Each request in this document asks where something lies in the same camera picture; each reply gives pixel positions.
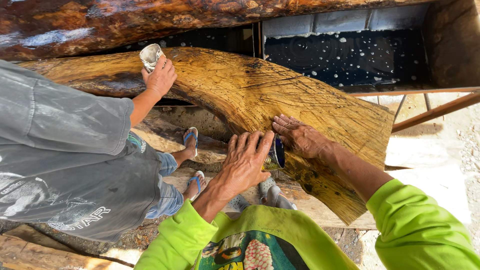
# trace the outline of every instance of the green sleeve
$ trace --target green sleeve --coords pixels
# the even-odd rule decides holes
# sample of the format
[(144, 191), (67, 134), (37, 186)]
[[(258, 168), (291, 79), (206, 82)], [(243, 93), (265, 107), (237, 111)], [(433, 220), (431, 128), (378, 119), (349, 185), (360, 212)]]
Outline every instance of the green sleeve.
[(367, 208), (381, 232), (375, 249), (387, 269), (480, 269), (467, 229), (418, 188), (393, 179)]
[(189, 270), (199, 252), (217, 232), (187, 200), (180, 210), (158, 226), (158, 237), (140, 256), (135, 270)]

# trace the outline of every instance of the neon green shirt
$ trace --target neon green shirt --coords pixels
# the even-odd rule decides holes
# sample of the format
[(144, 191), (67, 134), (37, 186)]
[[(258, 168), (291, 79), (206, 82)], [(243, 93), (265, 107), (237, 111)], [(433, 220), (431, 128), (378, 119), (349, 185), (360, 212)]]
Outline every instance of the neon green shirt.
[[(385, 267), (480, 269), (466, 228), (418, 188), (384, 184), (367, 202), (381, 232), (375, 249)], [(249, 206), (236, 219), (219, 213), (209, 224), (190, 204), (158, 227), (136, 270), (358, 269), (307, 215)]]

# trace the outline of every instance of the finger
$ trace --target finger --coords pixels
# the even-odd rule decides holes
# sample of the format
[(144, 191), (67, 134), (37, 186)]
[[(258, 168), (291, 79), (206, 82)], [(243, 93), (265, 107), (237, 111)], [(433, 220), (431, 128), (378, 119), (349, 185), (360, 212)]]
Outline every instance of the finger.
[(280, 135), (287, 135), (288, 132), (290, 131), (289, 129), (287, 129), (286, 127), (283, 127), (281, 126), (280, 124), (276, 123), (276, 122), (273, 122), (272, 123), (272, 127), (273, 129), (275, 129), (275, 131), (280, 134)]
[(276, 122), (277, 124), (287, 128), (287, 129), (295, 129), (295, 126), (294, 125), (291, 125), (290, 123), (286, 122), (285, 120), (283, 120), (282, 118), (278, 117), (278, 116), (275, 116), (273, 118), (274, 122)]
[(280, 135), (280, 139), (282, 140), (283, 145), (289, 149), (292, 149), (292, 142), (287, 137)]
[(267, 131), (265, 136), (260, 140), (260, 143), (257, 147), (257, 153), (263, 156), (263, 159), (267, 157), (268, 151), (272, 146), (273, 138), (275, 137), (275, 133), (273, 131)]
[(270, 172), (261, 172), (259, 175), (259, 178), (260, 178), (260, 182), (263, 182), (265, 180), (267, 180), (268, 177), (272, 176), (272, 174)]
[(147, 69), (145, 67), (142, 68), (142, 78), (144, 79), (144, 82), (147, 81), (150, 73), (148, 73)]
[(290, 116), (290, 119), (291, 119), (293, 122), (295, 122), (295, 123), (298, 123), (298, 124), (300, 124), (300, 125), (305, 125), (305, 123), (304, 123), (304, 122), (302, 122), (302, 121), (300, 121), (300, 120), (297, 120), (297, 119), (295, 119), (295, 117), (293, 117), (293, 116)]
[(168, 72), (168, 75), (169, 75), (170, 77), (172, 77), (174, 73), (175, 73), (175, 67), (172, 66), (172, 68), (171, 68), (171, 69), (169, 70), (169, 72)]
[(250, 135), (250, 132), (245, 132), (241, 134), (237, 140), (237, 148), (245, 148), (245, 142), (247, 141), (248, 136)]
[(257, 148), (258, 139), (260, 138), (261, 135), (262, 135), (262, 132), (260, 130), (256, 130), (252, 134), (250, 134), (247, 138), (248, 140), (247, 149), (252, 150), (252, 152), (254, 152), (255, 149)]
[(163, 67), (163, 70), (169, 71), (173, 66), (172, 60), (168, 59)]
[(160, 55), (160, 58), (158, 58), (158, 61), (156, 62), (155, 67), (159, 66), (160, 67), (159, 69), (162, 69), (166, 60), (167, 60), (167, 57), (165, 55)]
[(280, 114), (280, 118), (292, 127), (290, 129), (294, 129), (295, 126), (299, 125), (297, 121), (293, 121), (292, 119), (288, 118), (286, 115)]
[(237, 147), (237, 139), (238, 136), (235, 134), (230, 138), (230, 141), (228, 142), (227, 156)]

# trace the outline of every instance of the printed graphic on shirt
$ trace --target printed graphic on shirt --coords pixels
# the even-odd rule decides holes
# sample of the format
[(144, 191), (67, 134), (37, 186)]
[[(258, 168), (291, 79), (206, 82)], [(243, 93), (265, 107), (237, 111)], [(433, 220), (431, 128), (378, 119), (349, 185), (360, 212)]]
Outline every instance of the printed graphic on shirt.
[[(97, 203), (80, 197), (61, 195), (39, 177), (0, 172), (0, 219), (21, 220), (22, 213), (49, 206), (60, 210), (48, 220), (48, 224), (62, 231), (82, 229), (110, 212), (110, 209), (99, 207)], [(65, 219), (75, 222), (61, 222)]]
[(128, 132), (127, 140), (129, 142), (131, 142), (132, 144), (136, 145), (140, 149), (141, 153), (145, 152), (145, 149), (147, 147), (147, 143), (142, 138), (140, 138), (139, 135), (130, 131), (130, 132)]
[(202, 251), (200, 270), (302, 270), (307, 265), (297, 250), (274, 235), (248, 231), (210, 242)]

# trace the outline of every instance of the tin can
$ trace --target tin can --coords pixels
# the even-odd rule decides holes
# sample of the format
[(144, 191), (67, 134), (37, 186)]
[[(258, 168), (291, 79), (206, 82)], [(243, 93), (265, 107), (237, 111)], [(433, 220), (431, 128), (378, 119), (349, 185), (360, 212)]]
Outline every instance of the tin can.
[(285, 149), (279, 134), (275, 134), (272, 146), (262, 166), (262, 171), (270, 172), (285, 167)]
[(155, 69), (156, 63), (162, 55), (164, 55), (164, 53), (160, 45), (155, 43), (148, 45), (140, 51), (140, 59), (144, 63), (144, 67), (148, 73), (151, 73)]

